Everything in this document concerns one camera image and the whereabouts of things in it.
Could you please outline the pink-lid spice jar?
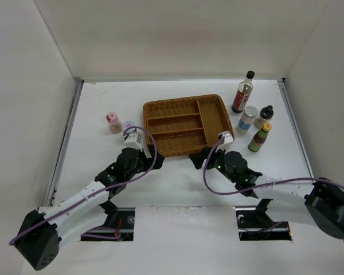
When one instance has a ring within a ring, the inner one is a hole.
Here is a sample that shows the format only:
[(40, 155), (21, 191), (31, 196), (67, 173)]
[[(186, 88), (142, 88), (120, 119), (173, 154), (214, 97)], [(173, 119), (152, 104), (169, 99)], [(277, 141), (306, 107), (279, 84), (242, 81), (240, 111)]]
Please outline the pink-lid spice jar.
[(115, 112), (109, 112), (106, 115), (108, 125), (112, 134), (119, 134), (122, 131), (122, 124)]

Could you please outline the green chili sauce bottle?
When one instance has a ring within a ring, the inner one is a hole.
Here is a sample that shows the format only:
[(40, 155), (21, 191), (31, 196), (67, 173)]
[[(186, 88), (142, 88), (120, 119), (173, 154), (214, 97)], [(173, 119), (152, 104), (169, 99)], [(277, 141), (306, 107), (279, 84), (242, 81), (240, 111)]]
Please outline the green chili sauce bottle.
[(250, 143), (248, 144), (248, 149), (252, 152), (258, 152), (265, 143), (269, 131), (271, 129), (271, 123), (263, 124), (263, 126), (256, 132), (256, 134), (251, 139)]

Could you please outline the blue label silver-lid jar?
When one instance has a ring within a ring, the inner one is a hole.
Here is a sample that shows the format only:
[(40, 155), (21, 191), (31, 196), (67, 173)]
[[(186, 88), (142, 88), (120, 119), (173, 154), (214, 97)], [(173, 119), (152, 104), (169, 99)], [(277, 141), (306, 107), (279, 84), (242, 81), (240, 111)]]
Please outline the blue label silver-lid jar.
[(239, 123), (236, 127), (236, 130), (240, 134), (245, 134), (251, 128), (256, 116), (258, 114), (258, 110), (254, 106), (247, 106), (242, 112), (240, 117)]

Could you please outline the small black-cap pepper bottle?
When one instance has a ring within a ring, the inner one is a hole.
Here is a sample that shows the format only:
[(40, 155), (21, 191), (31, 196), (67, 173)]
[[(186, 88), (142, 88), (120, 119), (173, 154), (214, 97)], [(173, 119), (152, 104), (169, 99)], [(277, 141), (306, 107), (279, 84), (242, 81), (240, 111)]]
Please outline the small black-cap pepper bottle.
[(258, 117), (255, 118), (253, 125), (260, 129), (265, 123), (270, 122), (274, 114), (273, 106), (268, 105), (260, 110)]

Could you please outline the tall dark sauce bottle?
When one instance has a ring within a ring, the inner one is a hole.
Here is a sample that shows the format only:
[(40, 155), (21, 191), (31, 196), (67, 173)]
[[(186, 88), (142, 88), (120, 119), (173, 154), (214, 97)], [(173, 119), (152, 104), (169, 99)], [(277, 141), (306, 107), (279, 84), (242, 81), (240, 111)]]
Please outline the tall dark sauce bottle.
[(244, 110), (253, 90), (252, 80), (254, 76), (255, 72), (249, 70), (246, 74), (245, 79), (241, 83), (239, 83), (236, 95), (231, 106), (231, 110), (233, 112), (241, 113)]

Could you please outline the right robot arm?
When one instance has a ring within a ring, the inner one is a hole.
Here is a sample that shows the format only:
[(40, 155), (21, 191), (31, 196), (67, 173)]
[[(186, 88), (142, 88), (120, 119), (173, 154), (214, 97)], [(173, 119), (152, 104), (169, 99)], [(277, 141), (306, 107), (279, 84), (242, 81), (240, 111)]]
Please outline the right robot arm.
[(344, 239), (344, 188), (324, 178), (274, 179), (248, 167), (239, 152), (205, 147), (189, 159), (196, 169), (216, 169), (234, 184), (232, 194), (259, 199), (253, 214), (258, 225), (289, 222), (316, 226)]

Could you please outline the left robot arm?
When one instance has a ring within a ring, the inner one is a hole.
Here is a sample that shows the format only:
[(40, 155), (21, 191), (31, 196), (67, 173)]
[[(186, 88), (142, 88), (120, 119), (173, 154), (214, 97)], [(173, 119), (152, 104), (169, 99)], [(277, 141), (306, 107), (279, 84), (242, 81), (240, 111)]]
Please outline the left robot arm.
[(148, 148), (152, 153), (150, 158), (143, 150), (122, 149), (116, 161), (76, 195), (43, 213), (29, 212), (12, 245), (39, 271), (47, 267), (72, 238), (88, 234), (96, 226), (107, 229), (115, 226), (118, 208), (111, 198), (122, 192), (135, 175), (162, 167), (164, 156), (153, 145)]

